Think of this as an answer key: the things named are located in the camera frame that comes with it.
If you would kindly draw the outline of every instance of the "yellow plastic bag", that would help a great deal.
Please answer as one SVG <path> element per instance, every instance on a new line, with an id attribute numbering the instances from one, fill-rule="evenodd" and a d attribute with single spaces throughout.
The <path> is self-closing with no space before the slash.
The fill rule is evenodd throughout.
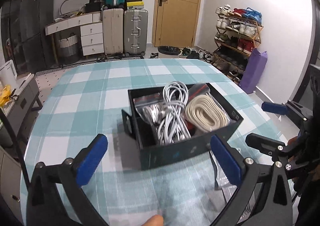
<path id="1" fill-rule="evenodd" d="M 0 107 L 3 107 L 4 104 L 6 104 L 8 101 L 10 101 L 10 92 L 11 86 L 6 85 L 0 95 Z"/>

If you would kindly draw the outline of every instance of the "black pole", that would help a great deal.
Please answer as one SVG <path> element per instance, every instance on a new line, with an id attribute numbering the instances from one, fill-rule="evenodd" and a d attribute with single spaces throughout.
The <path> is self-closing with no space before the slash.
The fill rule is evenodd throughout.
<path id="1" fill-rule="evenodd" d="M 5 129 L 7 130 L 8 134 L 9 134 L 9 136 L 11 138 L 11 141 L 13 143 L 13 146 L 14 146 L 16 152 L 17 152 L 18 159 L 19 159 L 19 162 L 20 162 L 20 165 L 21 165 L 23 178 L 24 178 L 27 190 L 28 190 L 29 186 L 30 186 L 30 181 L 29 181 L 29 177 L 28 177 L 26 163 L 24 162 L 24 158 L 23 158 L 21 149 L 20 149 L 20 147 L 18 145 L 16 134 L 14 133 L 14 131 L 13 131 L 11 125 L 10 125 L 9 120 L 7 119 L 6 115 L 3 113 L 1 108 L 0 108 L 0 120 L 2 121 Z"/>

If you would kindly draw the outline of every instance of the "cabinet handle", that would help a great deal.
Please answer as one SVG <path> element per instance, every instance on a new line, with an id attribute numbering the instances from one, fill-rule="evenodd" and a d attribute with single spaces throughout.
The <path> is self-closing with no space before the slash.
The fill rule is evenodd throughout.
<path id="1" fill-rule="evenodd" d="M 11 195 L 11 198 L 15 201 L 17 201 L 18 203 L 20 202 L 20 199 L 18 197 L 16 197 L 15 195 Z"/>

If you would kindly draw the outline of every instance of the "checkered tablecloth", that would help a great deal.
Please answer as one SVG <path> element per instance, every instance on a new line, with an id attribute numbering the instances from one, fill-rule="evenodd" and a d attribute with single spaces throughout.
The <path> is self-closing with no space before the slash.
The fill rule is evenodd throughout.
<path id="1" fill-rule="evenodd" d="M 141 225 L 152 215 L 162 214 L 165 225 L 209 225 L 225 205 L 222 192 L 214 190 L 209 153 L 140 171 L 136 143 L 124 133 L 121 109 L 130 113 L 128 89 L 172 81 L 210 82 L 236 108 L 244 121 L 229 144 L 239 148 L 244 157 L 264 161 L 257 150 L 246 146 L 249 133 L 285 140 L 269 116 L 208 63 L 192 59 L 95 63 L 64 74 L 45 102 L 25 154 L 29 177 L 37 162 L 60 164 L 103 133 L 108 138 L 108 150 L 83 190 L 106 222 L 111 226 Z M 25 220 L 27 190 L 23 180 L 20 191 Z M 59 193 L 69 216 L 79 221 L 61 185 Z"/>

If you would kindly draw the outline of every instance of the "door lock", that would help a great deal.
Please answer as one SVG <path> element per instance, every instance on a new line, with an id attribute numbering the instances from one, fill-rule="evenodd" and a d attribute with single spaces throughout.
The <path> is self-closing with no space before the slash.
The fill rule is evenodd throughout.
<path id="1" fill-rule="evenodd" d="M 162 2 L 163 1 L 168 1 L 168 0 L 159 0 L 159 7 L 162 7 Z"/>

